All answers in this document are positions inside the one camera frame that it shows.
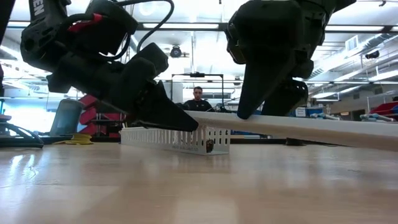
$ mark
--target yellow object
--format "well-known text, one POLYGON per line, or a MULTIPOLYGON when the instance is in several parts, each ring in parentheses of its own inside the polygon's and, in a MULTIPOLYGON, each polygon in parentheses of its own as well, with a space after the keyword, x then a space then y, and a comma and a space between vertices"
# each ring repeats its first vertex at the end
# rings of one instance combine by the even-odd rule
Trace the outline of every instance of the yellow object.
POLYGON ((73 137, 71 140, 66 140, 66 141, 60 141, 60 142, 55 142, 53 144, 93 144, 92 141, 90 141, 91 136, 89 134, 81 134, 81 133, 75 133, 73 134, 73 137))

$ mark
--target man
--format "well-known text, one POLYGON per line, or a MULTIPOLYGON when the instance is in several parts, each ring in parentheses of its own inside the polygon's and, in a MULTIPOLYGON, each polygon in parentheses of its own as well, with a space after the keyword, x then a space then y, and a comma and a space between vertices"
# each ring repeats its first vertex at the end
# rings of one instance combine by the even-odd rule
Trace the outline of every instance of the man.
POLYGON ((214 112, 213 107, 207 102, 206 100, 203 100, 201 98, 203 94, 203 89, 200 86, 197 86, 193 89, 193 100, 188 100, 186 101, 183 105, 184 108, 190 111, 212 111, 214 112))

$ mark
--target light wood surface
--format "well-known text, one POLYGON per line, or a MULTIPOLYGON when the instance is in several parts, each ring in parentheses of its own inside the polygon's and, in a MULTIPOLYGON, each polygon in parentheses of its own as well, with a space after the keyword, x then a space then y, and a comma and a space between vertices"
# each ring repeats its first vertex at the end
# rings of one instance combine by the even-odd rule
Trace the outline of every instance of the light wood surface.
POLYGON ((251 133, 398 151, 398 124, 186 111, 201 125, 251 133))
POLYGON ((0 223, 397 223, 398 153, 232 145, 195 156, 119 144, 0 151, 0 223))

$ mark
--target black shirt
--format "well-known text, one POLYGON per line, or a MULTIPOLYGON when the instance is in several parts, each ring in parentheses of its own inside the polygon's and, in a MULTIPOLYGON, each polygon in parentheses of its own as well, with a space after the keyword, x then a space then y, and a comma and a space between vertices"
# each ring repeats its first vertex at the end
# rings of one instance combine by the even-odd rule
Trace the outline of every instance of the black shirt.
POLYGON ((184 106, 190 111, 214 111, 206 100, 188 100, 184 103, 184 106))

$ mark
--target ceiling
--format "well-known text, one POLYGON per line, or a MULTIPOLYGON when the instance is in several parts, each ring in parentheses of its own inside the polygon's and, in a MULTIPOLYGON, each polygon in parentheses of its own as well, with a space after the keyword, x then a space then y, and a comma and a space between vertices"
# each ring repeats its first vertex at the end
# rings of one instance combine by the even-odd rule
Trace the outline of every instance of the ceiling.
MULTIPOLYGON (((90 0, 72 0, 68 6, 69 14, 85 11, 90 0)), ((228 22, 235 10, 246 0, 174 0, 175 11, 168 22, 228 22)), ((333 14, 330 23, 333 25, 394 25, 398 24, 396 12, 398 0, 387 1, 379 7, 381 1, 361 1, 333 14)), ((167 2, 148 2, 127 7, 128 12, 139 22, 159 22, 168 13, 167 2)), ((26 0, 16 0, 11 15, 12 21, 28 21, 29 7, 26 0)), ((8 29, 5 37, 16 44, 21 42, 20 29, 8 29)), ((134 37, 141 40, 147 31, 137 31, 134 37)), ((345 48, 345 41, 358 35, 359 40, 372 37, 374 34, 326 34, 325 41, 313 55, 315 64, 322 63, 325 58, 345 48)), ((227 77, 243 76, 244 65, 236 65, 226 52, 226 37, 223 32, 184 32, 157 31, 144 43, 143 47, 155 42, 165 52, 173 45, 179 45, 190 58, 170 60, 170 68, 163 77, 172 73, 203 72, 223 73, 227 77)))

